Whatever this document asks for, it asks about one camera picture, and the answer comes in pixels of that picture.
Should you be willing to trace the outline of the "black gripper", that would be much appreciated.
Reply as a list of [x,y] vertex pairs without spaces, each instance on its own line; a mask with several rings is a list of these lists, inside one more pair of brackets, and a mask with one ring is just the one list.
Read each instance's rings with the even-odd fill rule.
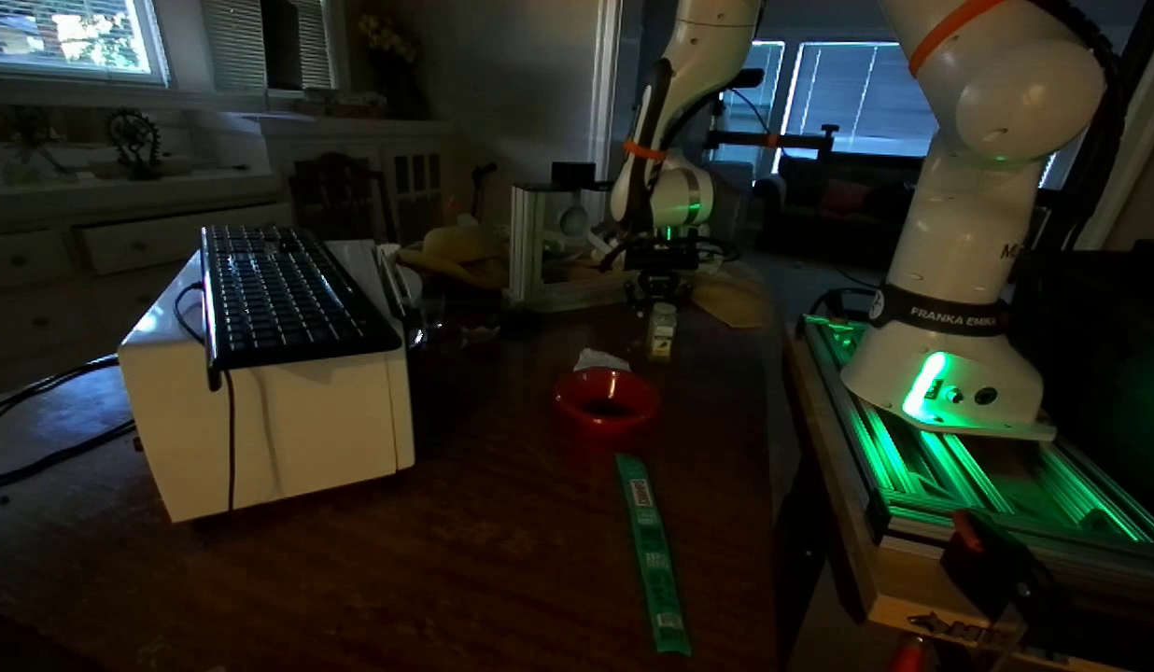
[[700,268],[700,238],[637,234],[622,248],[622,268],[630,274],[630,298],[637,307],[680,304],[686,282]]

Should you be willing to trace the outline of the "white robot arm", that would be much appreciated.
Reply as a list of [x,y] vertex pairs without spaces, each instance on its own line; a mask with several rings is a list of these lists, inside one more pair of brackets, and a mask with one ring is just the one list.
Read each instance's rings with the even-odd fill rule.
[[[917,429],[1044,440],[1043,375],[1008,340],[1005,285],[1044,161],[1107,110],[1109,50],[1067,0],[878,0],[937,132],[844,387]],[[656,292],[693,259],[712,181],[672,137],[729,90],[761,0],[680,0],[610,192],[621,252]]]

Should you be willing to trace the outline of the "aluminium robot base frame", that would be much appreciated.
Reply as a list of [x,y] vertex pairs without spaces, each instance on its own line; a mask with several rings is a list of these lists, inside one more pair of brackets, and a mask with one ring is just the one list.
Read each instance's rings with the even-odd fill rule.
[[[856,616],[1048,669],[1154,672],[1154,514],[1066,446],[917,429],[839,384],[856,321],[803,314],[787,384],[839,534]],[[960,514],[1018,542],[1057,588],[1043,620],[991,614],[944,552]]]

